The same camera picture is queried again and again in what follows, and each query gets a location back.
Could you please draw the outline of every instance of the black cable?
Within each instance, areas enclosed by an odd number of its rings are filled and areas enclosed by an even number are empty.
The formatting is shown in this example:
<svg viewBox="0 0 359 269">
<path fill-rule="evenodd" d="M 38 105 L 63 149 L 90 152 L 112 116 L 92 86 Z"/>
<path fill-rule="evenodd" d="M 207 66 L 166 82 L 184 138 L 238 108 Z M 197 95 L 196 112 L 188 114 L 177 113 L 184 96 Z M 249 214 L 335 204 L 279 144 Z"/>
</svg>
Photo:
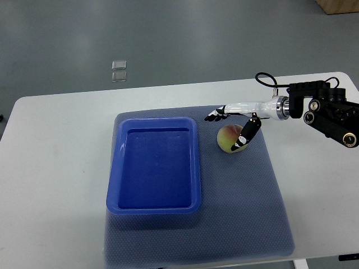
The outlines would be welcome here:
<svg viewBox="0 0 359 269">
<path fill-rule="evenodd" d="M 334 88 L 337 88 L 339 86 L 339 80 L 337 77 L 329 77 L 325 82 L 328 82 L 329 80 L 335 79 L 337 81 L 337 85 Z"/>
<path fill-rule="evenodd" d="M 260 79 L 258 78 L 260 75 L 270 77 L 270 78 L 273 80 L 274 84 L 271 85 L 271 84 L 268 84 L 268 83 L 263 82 L 262 80 L 260 80 Z M 259 72 L 259 73 L 257 73 L 257 74 L 256 74 L 256 81 L 259 82 L 259 83 L 261 83 L 261 84 L 264 85 L 264 86 L 267 86 L 267 87 L 273 87 L 273 88 L 288 88 L 288 87 L 289 87 L 289 85 L 277 84 L 277 81 L 275 80 L 275 78 L 274 78 L 271 74 L 268 74 L 268 73 L 265 73 L 265 72 Z"/>
</svg>

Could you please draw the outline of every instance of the robotic hand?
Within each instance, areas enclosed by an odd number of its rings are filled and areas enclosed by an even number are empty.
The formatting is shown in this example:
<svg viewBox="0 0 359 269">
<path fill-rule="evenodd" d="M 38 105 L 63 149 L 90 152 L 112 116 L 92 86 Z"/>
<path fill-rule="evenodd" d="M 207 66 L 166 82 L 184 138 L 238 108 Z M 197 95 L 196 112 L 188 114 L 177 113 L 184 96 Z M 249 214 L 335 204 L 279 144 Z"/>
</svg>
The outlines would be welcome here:
<svg viewBox="0 0 359 269">
<path fill-rule="evenodd" d="M 227 119 L 230 115 L 248 115 L 251 118 L 244 126 L 241 135 L 231 150 L 248 144 L 261 127 L 261 119 L 285 120 L 289 117 L 288 97 L 273 96 L 268 102 L 238 103 L 221 106 L 212 111 L 204 120 L 209 122 Z"/>
<path fill-rule="evenodd" d="M 258 76 L 270 77 L 274 84 L 262 82 Z M 261 72 L 256 75 L 256 80 L 262 85 L 274 87 L 274 95 L 267 102 L 251 102 L 228 104 L 212 111 L 205 120 L 219 121 L 227 119 L 230 115 L 249 115 L 251 118 L 243 127 L 236 143 L 231 147 L 234 151 L 248 144 L 261 127 L 261 119 L 286 120 L 300 118 L 303 114 L 304 98 L 312 98 L 309 103 L 309 111 L 304 114 L 304 121 L 309 126 L 317 129 L 326 137 L 341 143 L 346 147 L 359 145 L 359 105 L 346 101 L 346 90 L 338 88 L 339 80 L 331 77 L 326 81 L 300 82 L 289 85 L 279 85 L 273 76 Z M 334 88 L 328 82 L 331 79 L 337 81 Z M 278 96 L 278 88 L 287 87 L 287 96 Z"/>
</svg>

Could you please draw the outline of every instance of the gray mat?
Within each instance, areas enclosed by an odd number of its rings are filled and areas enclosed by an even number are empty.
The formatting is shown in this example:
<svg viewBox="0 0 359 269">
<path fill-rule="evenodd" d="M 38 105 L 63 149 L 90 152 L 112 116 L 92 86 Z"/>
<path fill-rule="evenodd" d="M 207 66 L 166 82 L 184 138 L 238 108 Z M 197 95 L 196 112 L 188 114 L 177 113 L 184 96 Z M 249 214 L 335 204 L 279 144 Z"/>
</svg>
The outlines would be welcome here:
<svg viewBox="0 0 359 269">
<path fill-rule="evenodd" d="M 244 124 L 248 117 L 219 122 L 203 119 L 218 106 L 122 113 L 127 118 L 193 118 L 198 125 L 202 203 L 180 216 L 114 216 L 107 212 L 107 268 L 155 268 L 189 263 L 288 256 L 294 242 L 282 196 L 261 130 L 242 152 L 226 154 L 217 145 L 225 124 Z"/>
</svg>

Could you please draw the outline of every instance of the blue plastic tray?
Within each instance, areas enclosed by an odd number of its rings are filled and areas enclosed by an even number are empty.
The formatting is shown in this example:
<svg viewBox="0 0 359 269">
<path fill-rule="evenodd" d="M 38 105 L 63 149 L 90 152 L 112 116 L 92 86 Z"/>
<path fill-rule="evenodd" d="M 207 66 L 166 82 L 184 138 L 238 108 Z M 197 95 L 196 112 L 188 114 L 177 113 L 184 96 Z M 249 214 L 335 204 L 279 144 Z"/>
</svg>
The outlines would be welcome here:
<svg viewBox="0 0 359 269">
<path fill-rule="evenodd" d="M 197 124 L 128 119 L 118 127 L 107 194 L 114 215 L 186 214 L 201 203 Z"/>
</svg>

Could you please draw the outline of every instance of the concrete floor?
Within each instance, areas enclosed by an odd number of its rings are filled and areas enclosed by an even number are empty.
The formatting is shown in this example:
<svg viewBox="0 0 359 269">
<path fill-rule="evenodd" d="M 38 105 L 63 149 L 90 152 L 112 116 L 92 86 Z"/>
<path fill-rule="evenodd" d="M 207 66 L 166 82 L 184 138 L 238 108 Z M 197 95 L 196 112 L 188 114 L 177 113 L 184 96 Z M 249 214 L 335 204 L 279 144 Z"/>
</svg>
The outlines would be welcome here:
<svg viewBox="0 0 359 269">
<path fill-rule="evenodd" d="M 0 1 L 0 136 L 23 96 L 237 80 L 261 71 L 342 71 L 359 87 L 358 29 L 359 13 L 328 16 L 315 0 Z M 111 82 L 117 59 L 127 60 L 126 82 Z M 337 257 L 308 264 L 359 267 Z"/>
</svg>

